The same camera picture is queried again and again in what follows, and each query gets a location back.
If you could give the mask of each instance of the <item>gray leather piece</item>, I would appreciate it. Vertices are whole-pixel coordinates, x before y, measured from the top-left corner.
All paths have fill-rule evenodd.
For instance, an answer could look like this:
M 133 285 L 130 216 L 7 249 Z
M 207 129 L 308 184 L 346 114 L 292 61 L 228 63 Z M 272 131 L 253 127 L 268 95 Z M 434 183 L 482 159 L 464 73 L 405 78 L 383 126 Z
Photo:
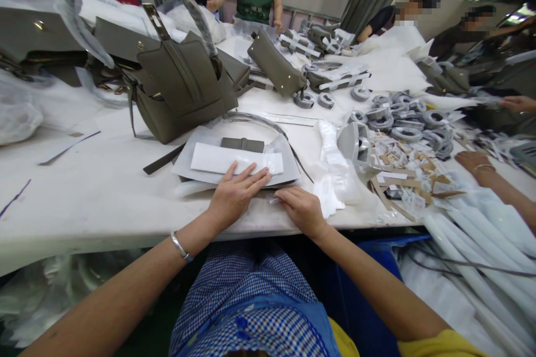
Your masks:
M 222 148 L 241 149 L 243 151 L 250 151 L 255 153 L 264 152 L 264 142 L 255 141 L 247 138 L 222 138 Z
M 365 72 L 362 74 L 363 74 L 363 77 L 366 78 L 367 77 L 366 74 L 368 73 Z M 350 78 L 351 76 L 352 74 L 347 74 L 347 75 L 342 76 L 341 79 Z M 307 73 L 307 79 L 309 80 L 311 89 L 314 90 L 316 93 L 329 92 L 329 91 L 336 90 L 336 89 L 343 89 L 343 88 L 347 88 L 350 85 L 350 83 L 343 83 L 343 84 L 337 85 L 336 88 L 320 89 L 320 86 L 322 84 L 328 84 L 333 81 L 330 78 L 327 78 L 321 74 L 314 73 L 313 71 L 309 71 Z M 363 80 L 356 80 L 356 83 L 354 85 L 359 85 L 362 82 Z
M 288 38 L 290 38 L 290 39 L 297 40 L 298 43 L 299 43 L 300 45 L 305 46 L 306 48 L 310 49 L 310 47 L 309 47 L 310 42 L 309 42 L 307 39 L 305 39 L 305 38 L 303 38 L 303 37 L 301 37 L 301 36 L 299 36 L 299 35 L 298 35 L 298 36 L 295 36 L 290 30 L 286 30 L 286 31 L 283 32 L 281 35 L 284 35 L 284 36 L 286 36 L 286 37 L 288 37 Z M 303 50 L 303 49 L 300 49 L 299 47 L 296 47 L 295 49 L 291 49 L 291 45 L 290 45 L 290 43 L 288 43 L 288 42 L 286 42 L 286 41 L 284 41 L 284 40 L 281 40 L 280 43 L 281 43 L 281 46 L 283 46 L 283 47 L 287 47 L 287 48 L 289 48 L 291 51 L 295 51 L 295 52 L 297 52 L 297 53 L 303 54 L 303 55 L 309 57 L 309 58 L 312 59 L 312 60 L 319 60 L 320 57 L 323 57 L 323 56 L 324 56 L 324 50 L 321 49 L 320 47 L 316 46 L 316 45 L 315 45 L 311 50 L 320 53 L 320 55 L 319 55 L 318 57 L 315 56 L 315 55 L 312 55 L 312 54 L 309 53 L 309 52 L 306 52 L 306 51 Z
M 134 62 L 138 62 L 139 53 L 160 48 L 160 41 L 98 17 L 93 36 L 107 53 Z
M 85 51 L 55 12 L 0 8 L 0 32 L 0 53 L 14 63 L 35 50 Z
M 259 32 L 247 53 L 266 73 L 281 96 L 292 96 L 307 86 L 307 79 L 278 52 L 264 31 Z
M 234 92 L 238 97 L 253 88 L 252 85 L 248 85 L 247 83 L 250 77 L 251 67 L 239 62 L 233 56 L 229 56 L 223 50 L 218 50 L 218 57 L 225 66 L 225 70 L 233 82 Z

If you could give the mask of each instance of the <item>white plastic bag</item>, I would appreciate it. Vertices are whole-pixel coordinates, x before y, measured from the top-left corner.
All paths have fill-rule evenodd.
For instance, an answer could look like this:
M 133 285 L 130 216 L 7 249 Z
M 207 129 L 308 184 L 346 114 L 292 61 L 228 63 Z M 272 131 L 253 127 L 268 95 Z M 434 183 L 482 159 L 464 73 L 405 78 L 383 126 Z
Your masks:
M 143 254 L 59 255 L 22 268 L 0 289 L 0 344 L 28 347 L 72 307 Z
M 200 6 L 199 8 L 201 9 L 203 16 L 207 20 L 208 28 L 210 30 L 210 34 L 212 35 L 214 43 L 217 44 L 223 42 L 227 35 L 227 33 L 225 32 L 225 26 L 221 22 L 216 21 L 214 15 L 205 7 Z M 184 4 L 175 7 L 170 12 L 168 12 L 166 16 L 175 23 L 175 27 L 179 31 L 183 31 L 186 33 L 192 31 L 197 35 L 201 35 L 201 32 L 199 32 L 199 28 L 195 25 L 194 19 L 192 18 L 190 12 L 186 9 L 186 6 Z
M 358 205 L 366 210 L 376 208 L 377 198 L 359 180 L 354 166 L 337 147 L 337 127 L 319 120 L 317 128 L 322 138 L 320 160 L 328 177 L 322 178 L 313 192 L 320 199 L 324 217 L 328 211 L 328 216 L 333 215 L 345 205 Z
M 42 122 L 30 92 L 0 78 L 0 145 L 24 141 Z

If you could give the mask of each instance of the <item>human hand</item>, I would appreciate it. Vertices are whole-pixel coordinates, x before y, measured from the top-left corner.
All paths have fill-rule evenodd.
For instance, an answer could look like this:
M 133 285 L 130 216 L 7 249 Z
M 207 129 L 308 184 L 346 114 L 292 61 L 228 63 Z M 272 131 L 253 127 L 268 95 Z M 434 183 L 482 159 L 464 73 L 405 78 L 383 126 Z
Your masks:
M 499 102 L 499 106 L 510 109 L 512 112 L 517 113 L 536 113 L 536 100 L 524 96 L 504 97 Z
M 274 26 L 281 32 L 283 30 L 283 23 L 280 20 L 274 20 Z
M 216 0 L 208 0 L 207 8 L 208 8 L 208 11 L 212 13 L 215 13 L 219 9 L 218 4 L 216 3 Z
M 483 155 L 480 152 L 469 152 L 463 151 L 454 156 L 456 161 L 465 167 L 472 175 L 476 175 L 480 171 L 492 170 L 495 171 L 493 167 L 487 167 L 482 165 L 491 165 L 490 160 L 486 155 Z
M 237 165 L 238 163 L 234 162 L 227 170 L 222 181 L 219 182 L 207 210 L 207 213 L 211 214 L 218 222 L 216 227 L 218 233 L 231 226 L 247 211 L 253 196 L 272 178 L 267 167 L 249 177 L 257 166 L 256 163 L 233 178 Z
M 274 194 L 294 224 L 311 240 L 320 238 L 328 223 L 322 215 L 320 200 L 300 187 L 277 190 Z

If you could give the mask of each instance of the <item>silver bangle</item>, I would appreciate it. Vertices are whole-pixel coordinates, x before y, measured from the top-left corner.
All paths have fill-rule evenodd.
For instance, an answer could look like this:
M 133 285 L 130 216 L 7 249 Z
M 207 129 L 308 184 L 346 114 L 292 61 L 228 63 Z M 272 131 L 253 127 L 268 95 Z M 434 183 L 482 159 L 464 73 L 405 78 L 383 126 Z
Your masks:
M 177 236 L 175 235 L 175 232 L 172 231 L 171 232 L 171 240 L 173 240 L 173 243 L 175 244 L 175 246 L 177 247 L 177 249 L 179 250 L 180 252 L 180 255 L 182 256 L 182 258 L 187 262 L 187 263 L 190 263 L 192 262 L 194 259 L 190 256 L 190 254 L 188 254 L 186 251 L 184 251 L 183 247 L 181 247 L 179 241 L 177 240 Z
M 473 173 L 476 173 L 476 171 L 481 167 L 491 167 L 493 169 L 493 171 L 497 171 L 492 165 L 484 164 L 484 165 L 478 165 L 477 167 L 475 167 L 473 169 Z

